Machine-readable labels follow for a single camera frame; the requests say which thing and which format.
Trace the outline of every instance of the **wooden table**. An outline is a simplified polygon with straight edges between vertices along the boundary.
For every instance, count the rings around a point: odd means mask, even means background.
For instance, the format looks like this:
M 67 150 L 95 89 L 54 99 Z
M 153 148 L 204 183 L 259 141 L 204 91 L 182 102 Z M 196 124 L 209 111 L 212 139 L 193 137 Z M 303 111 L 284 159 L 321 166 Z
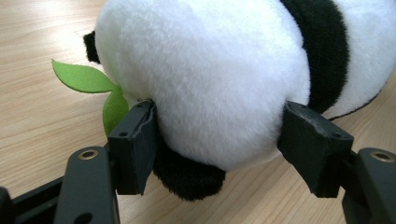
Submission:
M 107 94 L 71 91 L 51 59 L 88 64 L 82 37 L 101 1 L 0 1 L 0 185 L 12 197 L 64 174 L 76 150 L 102 146 Z M 335 121 L 356 137 L 353 149 L 396 150 L 396 75 L 367 107 Z M 279 157 L 227 174 L 220 194 L 182 202 L 151 175 L 145 195 L 120 196 L 122 223 L 344 223 L 338 199 L 317 199 Z

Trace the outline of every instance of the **stuffed panda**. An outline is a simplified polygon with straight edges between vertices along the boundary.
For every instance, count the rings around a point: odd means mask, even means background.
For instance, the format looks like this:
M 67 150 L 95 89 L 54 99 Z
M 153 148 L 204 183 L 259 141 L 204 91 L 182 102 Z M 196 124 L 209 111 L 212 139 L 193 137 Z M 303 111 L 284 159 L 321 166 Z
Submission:
M 396 1 L 110 0 L 86 44 L 130 105 L 155 102 L 154 174 L 194 201 L 279 155 L 286 101 L 334 119 L 373 100 L 396 63 Z

